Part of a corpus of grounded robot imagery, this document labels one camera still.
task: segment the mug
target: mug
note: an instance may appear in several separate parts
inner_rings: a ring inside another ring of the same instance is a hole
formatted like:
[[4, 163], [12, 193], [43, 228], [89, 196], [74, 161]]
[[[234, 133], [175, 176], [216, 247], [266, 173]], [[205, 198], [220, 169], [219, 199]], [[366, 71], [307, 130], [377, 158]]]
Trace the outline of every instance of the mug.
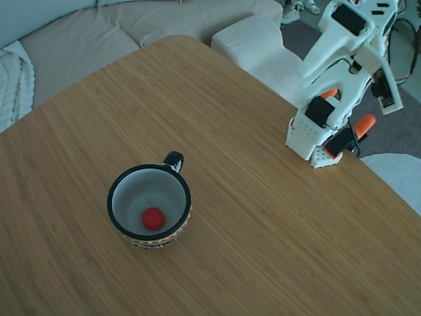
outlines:
[[191, 197], [180, 176], [183, 162], [183, 155], [172, 151], [161, 165], [130, 168], [112, 184], [107, 198], [109, 217], [134, 245], [160, 248], [186, 228]]

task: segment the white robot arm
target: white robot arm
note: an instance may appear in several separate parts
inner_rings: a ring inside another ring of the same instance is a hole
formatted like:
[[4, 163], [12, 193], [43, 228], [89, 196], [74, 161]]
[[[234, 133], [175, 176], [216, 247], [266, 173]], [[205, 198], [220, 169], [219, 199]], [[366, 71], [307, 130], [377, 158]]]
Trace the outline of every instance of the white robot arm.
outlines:
[[[403, 107], [385, 59], [397, 7], [398, 0], [363, 0], [358, 6], [334, 0], [326, 7], [319, 23], [322, 35], [301, 65], [300, 104], [286, 140], [303, 159], [312, 157], [313, 167], [341, 159], [343, 148], [328, 155], [324, 145], [345, 126], [371, 83], [383, 114]], [[333, 88], [340, 99], [320, 97]]]

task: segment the mug handle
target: mug handle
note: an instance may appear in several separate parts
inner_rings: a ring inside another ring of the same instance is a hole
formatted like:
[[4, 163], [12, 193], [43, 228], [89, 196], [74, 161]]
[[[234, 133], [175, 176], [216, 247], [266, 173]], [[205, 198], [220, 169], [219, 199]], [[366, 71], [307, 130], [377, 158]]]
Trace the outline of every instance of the mug handle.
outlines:
[[169, 166], [176, 173], [180, 173], [183, 167], [184, 157], [178, 151], [171, 151], [164, 159], [163, 165]]

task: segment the white rug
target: white rug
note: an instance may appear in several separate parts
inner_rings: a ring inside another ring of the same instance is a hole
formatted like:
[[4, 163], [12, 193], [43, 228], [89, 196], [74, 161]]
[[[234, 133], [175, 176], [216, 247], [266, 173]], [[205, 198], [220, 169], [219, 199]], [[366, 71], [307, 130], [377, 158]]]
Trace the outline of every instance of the white rug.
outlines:
[[34, 66], [19, 41], [0, 49], [0, 133], [32, 110]]
[[361, 160], [421, 216], [421, 159], [381, 153]]

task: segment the couch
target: couch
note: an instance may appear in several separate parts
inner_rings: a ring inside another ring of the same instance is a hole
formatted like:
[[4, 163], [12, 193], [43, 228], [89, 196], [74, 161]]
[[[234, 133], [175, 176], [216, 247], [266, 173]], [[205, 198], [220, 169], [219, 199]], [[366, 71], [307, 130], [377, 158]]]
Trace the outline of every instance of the couch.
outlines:
[[185, 34], [210, 45], [213, 34], [248, 16], [262, 14], [278, 24], [282, 18], [275, 0], [149, 0], [105, 7], [96, 7], [96, 1], [1, 5], [0, 48], [20, 39], [29, 54], [36, 74], [34, 107], [166, 36]]

